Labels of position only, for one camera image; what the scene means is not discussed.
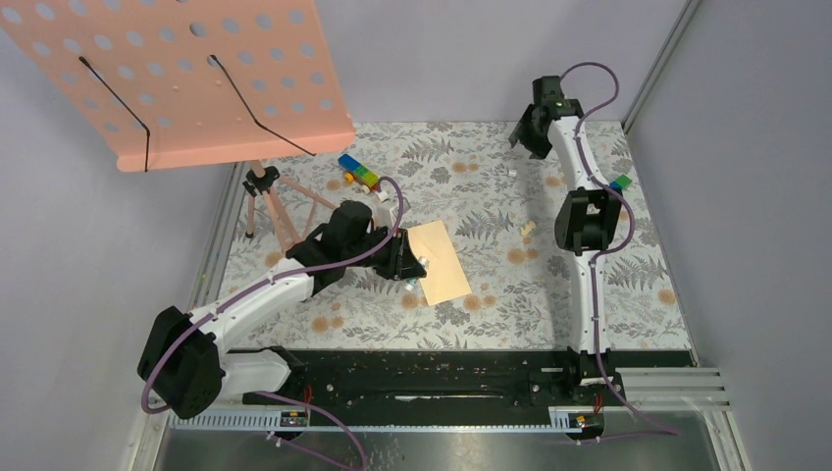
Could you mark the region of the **white green glue stick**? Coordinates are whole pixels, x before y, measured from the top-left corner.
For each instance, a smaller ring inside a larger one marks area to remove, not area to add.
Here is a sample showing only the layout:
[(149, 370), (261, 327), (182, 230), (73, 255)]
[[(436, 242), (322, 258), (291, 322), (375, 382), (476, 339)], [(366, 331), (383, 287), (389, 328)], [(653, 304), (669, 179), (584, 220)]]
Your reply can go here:
[(427, 277), (430, 260), (425, 256), (420, 256), (417, 263), (418, 265), (409, 269), (405, 275), (405, 289), (408, 291), (413, 291), (419, 282)]

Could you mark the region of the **cream envelope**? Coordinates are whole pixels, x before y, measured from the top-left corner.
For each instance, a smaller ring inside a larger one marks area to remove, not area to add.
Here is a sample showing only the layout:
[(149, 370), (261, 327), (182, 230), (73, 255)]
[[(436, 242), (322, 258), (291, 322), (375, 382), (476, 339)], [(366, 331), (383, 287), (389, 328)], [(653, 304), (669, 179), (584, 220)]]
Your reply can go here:
[(410, 228), (408, 238), (414, 255), (428, 261), (427, 276), (420, 284), (429, 306), (472, 293), (443, 221)]

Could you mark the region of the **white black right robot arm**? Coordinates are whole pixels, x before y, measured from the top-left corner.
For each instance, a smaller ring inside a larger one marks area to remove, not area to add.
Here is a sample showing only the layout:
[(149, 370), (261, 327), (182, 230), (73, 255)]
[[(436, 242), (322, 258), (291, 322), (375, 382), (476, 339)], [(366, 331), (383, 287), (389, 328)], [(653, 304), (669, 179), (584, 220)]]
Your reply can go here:
[(614, 369), (607, 364), (602, 269), (621, 210), (587, 143), (584, 122), (580, 101), (566, 96), (561, 77), (543, 76), (532, 81), (532, 103), (509, 136), (512, 146), (522, 145), (533, 159), (557, 158), (566, 178), (553, 234), (569, 268), (573, 321), (562, 388), (578, 404), (615, 389)]

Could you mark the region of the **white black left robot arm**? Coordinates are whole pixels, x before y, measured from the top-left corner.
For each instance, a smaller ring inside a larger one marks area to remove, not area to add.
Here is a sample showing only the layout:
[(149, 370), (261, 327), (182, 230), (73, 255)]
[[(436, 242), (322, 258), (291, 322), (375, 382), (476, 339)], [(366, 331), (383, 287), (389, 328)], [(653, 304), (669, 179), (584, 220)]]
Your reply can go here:
[(328, 222), (237, 293), (187, 313), (171, 306), (157, 315), (137, 365), (145, 383), (143, 410), (170, 410), (190, 419), (229, 396), (268, 392), (282, 403), (299, 399), (305, 380), (275, 348), (244, 353), (234, 348), (266, 317), (311, 299), (351, 267), (392, 281), (427, 275), (405, 229), (375, 227), (368, 206), (345, 201)]

